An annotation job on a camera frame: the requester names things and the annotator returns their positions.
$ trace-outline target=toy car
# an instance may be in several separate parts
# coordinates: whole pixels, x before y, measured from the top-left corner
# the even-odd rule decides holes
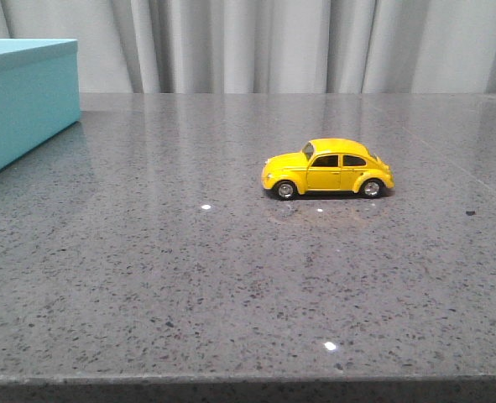
[[[283,200],[308,191],[353,191],[375,198],[394,187],[389,166],[348,139],[314,139],[297,153],[270,158],[261,182]]]

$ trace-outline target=tire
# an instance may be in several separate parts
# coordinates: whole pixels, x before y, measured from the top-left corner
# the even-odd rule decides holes
[[[272,190],[281,200],[292,200],[298,195],[296,185],[292,181],[280,181],[275,184]]]
[[[376,199],[382,196],[383,191],[384,183],[379,179],[367,179],[359,190],[361,195],[368,199]]]

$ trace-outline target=gray countertop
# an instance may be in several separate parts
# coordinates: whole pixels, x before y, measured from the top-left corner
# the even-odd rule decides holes
[[[496,96],[81,109],[0,173],[0,384],[496,377]],[[394,191],[263,192],[268,157],[320,137]]]

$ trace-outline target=curtain fold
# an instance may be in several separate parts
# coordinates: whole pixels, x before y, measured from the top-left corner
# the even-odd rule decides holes
[[[496,0],[0,0],[82,92],[496,92]]]

